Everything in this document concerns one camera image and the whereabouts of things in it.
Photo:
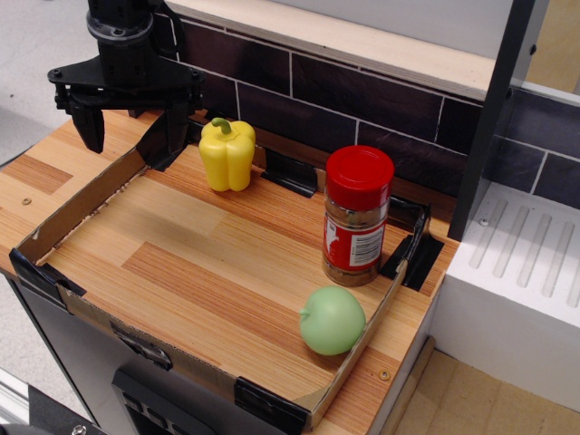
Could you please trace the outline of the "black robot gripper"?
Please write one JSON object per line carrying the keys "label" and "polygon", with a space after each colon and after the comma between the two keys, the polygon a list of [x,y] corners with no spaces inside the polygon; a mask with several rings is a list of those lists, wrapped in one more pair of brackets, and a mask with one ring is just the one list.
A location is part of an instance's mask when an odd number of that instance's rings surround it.
{"label": "black robot gripper", "polygon": [[148,43],[115,47],[101,43],[90,60],[47,74],[58,109],[72,116],[87,149],[102,153],[104,110],[166,111],[170,155],[187,143],[189,114],[202,107],[204,75],[158,55]]}

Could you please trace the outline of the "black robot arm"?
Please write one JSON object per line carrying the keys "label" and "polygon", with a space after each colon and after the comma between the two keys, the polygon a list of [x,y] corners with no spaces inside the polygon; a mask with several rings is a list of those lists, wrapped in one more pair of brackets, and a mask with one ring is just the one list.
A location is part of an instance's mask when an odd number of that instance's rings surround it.
{"label": "black robot arm", "polygon": [[48,72],[56,106],[96,153],[104,147],[104,111],[158,110],[137,150],[150,167],[164,170],[190,142],[189,117],[201,107],[204,75],[169,59],[177,50],[157,43],[154,15],[171,19],[177,44],[183,42],[183,25],[163,1],[91,1],[88,7],[86,24],[99,54]]}

